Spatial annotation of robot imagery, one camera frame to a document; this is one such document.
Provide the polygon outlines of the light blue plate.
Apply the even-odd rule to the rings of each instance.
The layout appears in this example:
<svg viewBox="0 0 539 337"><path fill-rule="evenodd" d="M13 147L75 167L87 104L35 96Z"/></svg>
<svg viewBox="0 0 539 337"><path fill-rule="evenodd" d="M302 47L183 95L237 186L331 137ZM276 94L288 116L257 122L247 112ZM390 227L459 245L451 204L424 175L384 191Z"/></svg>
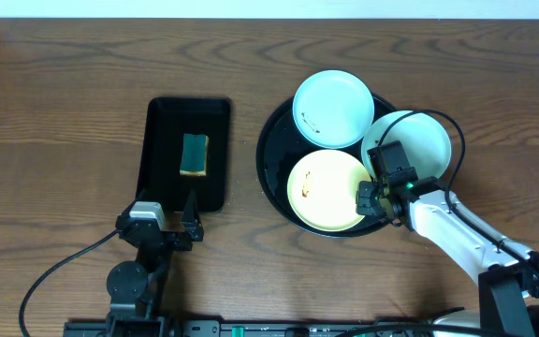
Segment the light blue plate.
<svg viewBox="0 0 539 337"><path fill-rule="evenodd" d="M367 151L377 146L386 128L409 110L391 112L374 122L361 145L363 165L374 178ZM387 133L384 143L399 140L419 179L441 178L451 160L452 145L445 129L426 114L415 114L401 120Z"/></svg>
<svg viewBox="0 0 539 337"><path fill-rule="evenodd" d="M375 117L373 96L355 75L341 70L313 74L297 89L294 123L310 143L341 149L361 140Z"/></svg>

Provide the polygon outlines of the yellow plate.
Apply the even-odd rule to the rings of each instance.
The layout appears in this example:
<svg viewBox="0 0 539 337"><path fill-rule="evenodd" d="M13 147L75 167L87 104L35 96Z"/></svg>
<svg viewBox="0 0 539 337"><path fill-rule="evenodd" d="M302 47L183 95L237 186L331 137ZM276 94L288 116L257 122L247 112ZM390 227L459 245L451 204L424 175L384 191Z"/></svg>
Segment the yellow plate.
<svg viewBox="0 0 539 337"><path fill-rule="evenodd" d="M318 150L302 157L292 168L286 193L296 216L313 229L338 232L359 224L357 191L372 177L352 155L339 150Z"/></svg>

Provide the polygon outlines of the green yellow sponge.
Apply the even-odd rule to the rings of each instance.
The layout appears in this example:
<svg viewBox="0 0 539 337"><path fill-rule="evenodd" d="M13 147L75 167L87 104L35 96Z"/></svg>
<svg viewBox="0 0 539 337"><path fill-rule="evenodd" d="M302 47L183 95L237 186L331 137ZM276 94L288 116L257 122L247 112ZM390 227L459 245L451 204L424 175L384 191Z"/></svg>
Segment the green yellow sponge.
<svg viewBox="0 0 539 337"><path fill-rule="evenodd" d="M206 176L209 138L204 134L184 134L182 139L182 176Z"/></svg>

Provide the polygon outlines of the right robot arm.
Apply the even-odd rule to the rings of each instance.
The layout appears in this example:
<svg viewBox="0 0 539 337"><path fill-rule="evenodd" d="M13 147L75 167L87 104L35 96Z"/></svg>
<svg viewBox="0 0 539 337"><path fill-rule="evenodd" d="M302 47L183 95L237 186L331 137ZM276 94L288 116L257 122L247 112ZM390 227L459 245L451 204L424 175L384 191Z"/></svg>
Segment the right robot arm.
<svg viewBox="0 0 539 337"><path fill-rule="evenodd" d="M362 181L357 211L395 220L440 247L477 284L479 313L448 314L440 325L516 336L539 336L539 252L515 242L465 207L434 177L413 169Z"/></svg>

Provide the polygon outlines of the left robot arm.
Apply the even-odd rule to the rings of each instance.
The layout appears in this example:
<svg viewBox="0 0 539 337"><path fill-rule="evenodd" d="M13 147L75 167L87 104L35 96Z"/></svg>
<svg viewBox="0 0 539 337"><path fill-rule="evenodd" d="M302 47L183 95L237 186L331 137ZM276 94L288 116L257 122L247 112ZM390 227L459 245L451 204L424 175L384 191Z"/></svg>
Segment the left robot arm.
<svg viewBox="0 0 539 337"><path fill-rule="evenodd" d="M182 231L165 231L158 202L135 200L116 220L119 237L137 249L137 257L116 265L107 278L110 309L107 336L176 336L180 324L160 313L172 254L190 251L204 230L197 195L190 191L182 211Z"/></svg>

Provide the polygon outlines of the black rectangular tray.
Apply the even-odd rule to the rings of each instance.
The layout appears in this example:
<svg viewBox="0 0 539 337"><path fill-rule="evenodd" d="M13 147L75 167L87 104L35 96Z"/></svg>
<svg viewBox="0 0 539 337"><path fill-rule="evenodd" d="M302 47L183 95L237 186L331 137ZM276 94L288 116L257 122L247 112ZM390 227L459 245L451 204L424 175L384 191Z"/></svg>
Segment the black rectangular tray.
<svg viewBox="0 0 539 337"><path fill-rule="evenodd" d="M138 173L137 199L158 202L166 212L183 210L195 190L202 212L225 203L231 102L227 98L157 97L150 101ZM182 176L184 134L209 138L207 175Z"/></svg>

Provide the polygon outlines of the round black tray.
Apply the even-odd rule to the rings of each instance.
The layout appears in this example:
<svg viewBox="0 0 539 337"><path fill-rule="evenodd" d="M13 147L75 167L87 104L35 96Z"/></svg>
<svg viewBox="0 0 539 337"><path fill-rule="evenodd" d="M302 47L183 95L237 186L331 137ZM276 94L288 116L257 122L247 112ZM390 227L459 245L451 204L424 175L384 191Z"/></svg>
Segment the round black tray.
<svg viewBox="0 0 539 337"><path fill-rule="evenodd" d="M369 235L404 215L398 201L392 205L392 214L386 219L367 216L349 229L326 231L305 224L290 206L287 181L292 168L305 155L320 148L306 140L298 131L292 113L293 98L287 99L268 118L256 147L256 171L258 180L271 205L296 226L329 238L355 238Z"/></svg>

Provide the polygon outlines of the light blue plate top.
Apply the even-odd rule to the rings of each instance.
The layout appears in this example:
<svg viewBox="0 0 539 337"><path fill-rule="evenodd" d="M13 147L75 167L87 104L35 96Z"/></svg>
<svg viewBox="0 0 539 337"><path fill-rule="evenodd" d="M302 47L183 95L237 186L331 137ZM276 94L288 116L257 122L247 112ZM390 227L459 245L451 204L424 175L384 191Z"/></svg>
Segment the light blue plate top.
<svg viewBox="0 0 539 337"><path fill-rule="evenodd" d="M341 149L361 140L375 117L373 96L355 75L341 70L313 74L297 89L294 123L310 143Z"/></svg>

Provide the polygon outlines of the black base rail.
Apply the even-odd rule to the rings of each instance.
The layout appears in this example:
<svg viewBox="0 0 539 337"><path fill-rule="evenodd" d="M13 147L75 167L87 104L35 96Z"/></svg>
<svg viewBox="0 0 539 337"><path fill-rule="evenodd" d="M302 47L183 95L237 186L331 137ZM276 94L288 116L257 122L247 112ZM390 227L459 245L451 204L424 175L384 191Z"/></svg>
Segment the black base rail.
<svg viewBox="0 0 539 337"><path fill-rule="evenodd" d="M214 320L190 320L164 327L160 322L118 323L111 327L105 322L66 322L64 337L159 336L159 337L332 337L349 330L366 328L354 324L303 323L221 323Z"/></svg>

